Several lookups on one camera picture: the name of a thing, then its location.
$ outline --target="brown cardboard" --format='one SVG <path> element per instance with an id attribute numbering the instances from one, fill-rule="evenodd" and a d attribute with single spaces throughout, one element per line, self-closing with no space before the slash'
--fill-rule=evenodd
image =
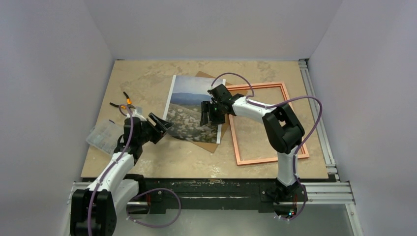
<path id="1" fill-rule="evenodd" d="M 211 76 L 209 74 L 206 74 L 206 73 L 204 73 L 202 71 L 199 71 L 196 74 L 196 77 L 214 78 L 213 76 Z M 231 92 L 232 95 L 235 95 L 237 93 L 246 95 L 247 94 L 247 90 L 237 90 L 237 91 L 232 91 Z M 226 133 L 226 130 L 229 127 L 230 127 L 230 124 L 229 124 L 229 116 L 226 116 L 226 123 L 224 123 L 222 125 L 221 136 L 220 136 L 221 138 L 223 138 L 224 134 Z M 211 153 L 214 153 L 216 151 L 216 148 L 220 145 L 220 144 L 209 144 L 209 143 L 193 142 L 193 141 L 191 141 L 191 143 L 193 143 L 193 144 L 195 144 L 195 145 L 197 145 L 197 146 L 199 146 L 199 147 L 201 147 L 201 148 L 203 148 L 203 149 L 205 149 L 205 150 L 207 150 L 207 151 L 209 151 Z"/>

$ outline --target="sky in photo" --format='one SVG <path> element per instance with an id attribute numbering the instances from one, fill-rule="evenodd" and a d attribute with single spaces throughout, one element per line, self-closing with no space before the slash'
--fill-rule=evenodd
<path id="1" fill-rule="evenodd" d="M 213 80 L 214 79 L 211 78 L 177 75 L 175 77 L 172 93 L 188 92 L 193 94 L 209 95 L 207 90 L 210 89 L 210 85 Z M 223 79 L 218 79 L 216 83 L 214 83 L 213 88 L 221 84 L 222 81 Z"/>

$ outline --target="printed photo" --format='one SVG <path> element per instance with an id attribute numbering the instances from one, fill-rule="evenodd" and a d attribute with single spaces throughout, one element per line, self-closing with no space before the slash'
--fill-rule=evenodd
<path id="1" fill-rule="evenodd" d="M 174 75 L 168 95 L 163 119 L 174 126 L 168 133 L 181 140 L 219 144 L 221 125 L 204 125 L 200 127 L 201 102 L 210 101 L 207 92 L 214 79 L 194 76 Z M 213 88 L 225 84 L 218 79 Z"/>

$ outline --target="clear plastic box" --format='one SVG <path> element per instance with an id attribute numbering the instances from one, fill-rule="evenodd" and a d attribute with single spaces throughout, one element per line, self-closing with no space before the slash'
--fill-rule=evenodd
<path id="1" fill-rule="evenodd" d="M 117 140 L 122 134 L 123 126 L 107 119 L 91 129 L 86 141 L 111 156 L 117 146 Z"/>

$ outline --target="pliers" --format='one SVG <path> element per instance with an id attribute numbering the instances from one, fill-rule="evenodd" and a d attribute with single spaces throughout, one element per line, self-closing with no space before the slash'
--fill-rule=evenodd
<path id="1" fill-rule="evenodd" d="M 127 95 L 127 93 L 126 93 L 126 92 L 123 92 L 123 94 L 124 94 L 124 96 L 126 97 L 127 107 L 128 107 L 128 108 L 130 108 L 130 109 L 135 109 L 135 106 L 133 106 L 133 105 L 132 105 L 132 102 L 130 101 L 130 97 L 129 97 L 129 95 Z M 126 109 L 126 107 L 125 107 L 125 106 L 120 106 L 120 105 L 114 104 L 113 102 L 111 102 L 111 103 L 110 103 L 110 105 L 112 105 L 112 106 L 114 106 L 114 107 L 120 107 L 120 108 L 122 108 L 122 109 Z"/>

